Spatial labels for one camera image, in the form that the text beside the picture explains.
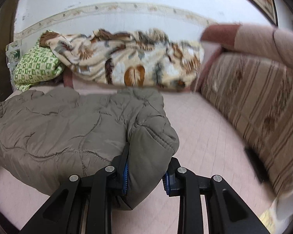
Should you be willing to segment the green patterned pillow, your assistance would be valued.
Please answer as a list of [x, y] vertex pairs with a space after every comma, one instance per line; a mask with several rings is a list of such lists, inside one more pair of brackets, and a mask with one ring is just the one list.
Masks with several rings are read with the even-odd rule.
[[31, 86], [57, 78], [64, 69], [65, 66], [50, 48], [41, 47], [37, 40], [18, 62], [13, 81], [17, 90], [26, 91]]

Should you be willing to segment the grey quilted puffer jacket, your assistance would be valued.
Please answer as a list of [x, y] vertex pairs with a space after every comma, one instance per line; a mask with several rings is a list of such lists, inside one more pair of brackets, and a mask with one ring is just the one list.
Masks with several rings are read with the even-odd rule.
[[127, 191], [114, 206], [132, 210], [158, 185], [179, 138], [151, 88], [81, 95], [28, 90], [0, 102], [0, 164], [51, 195], [70, 175], [95, 174], [129, 146]]

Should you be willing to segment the pink quilted bed cover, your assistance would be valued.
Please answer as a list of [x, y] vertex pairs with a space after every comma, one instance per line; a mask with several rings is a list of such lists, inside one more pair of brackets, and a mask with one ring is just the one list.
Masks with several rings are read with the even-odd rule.
[[[164, 92], [164, 110], [179, 136], [176, 157], [195, 174], [221, 175], [256, 215], [267, 210], [274, 193], [260, 183], [245, 144], [233, 127], [200, 94]], [[22, 228], [46, 201], [47, 196], [15, 179], [0, 166], [0, 212]], [[178, 198], [166, 195], [159, 184], [132, 211], [113, 211], [113, 233], [176, 233]]]

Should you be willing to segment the leaf print fleece blanket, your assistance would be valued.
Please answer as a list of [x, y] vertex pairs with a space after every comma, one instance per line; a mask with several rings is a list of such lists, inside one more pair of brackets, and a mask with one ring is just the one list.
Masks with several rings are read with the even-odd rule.
[[165, 32], [84, 34], [43, 33], [40, 47], [52, 53], [77, 77], [118, 87], [156, 87], [183, 91], [197, 78], [204, 49], [197, 41], [170, 41]]

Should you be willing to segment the striped brown sofa cushion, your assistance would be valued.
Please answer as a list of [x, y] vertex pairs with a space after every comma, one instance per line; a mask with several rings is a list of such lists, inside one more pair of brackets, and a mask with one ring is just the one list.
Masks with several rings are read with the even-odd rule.
[[275, 194], [293, 193], [293, 69], [269, 59], [223, 53], [202, 95], [263, 163]]

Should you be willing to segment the yellow floral sheet edge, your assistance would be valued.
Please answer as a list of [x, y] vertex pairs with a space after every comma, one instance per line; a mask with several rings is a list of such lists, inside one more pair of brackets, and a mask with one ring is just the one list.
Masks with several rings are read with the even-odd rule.
[[273, 208], [265, 210], [259, 217], [259, 220], [269, 231], [269, 233], [278, 234], [283, 232], [282, 222], [277, 220], [275, 210]]

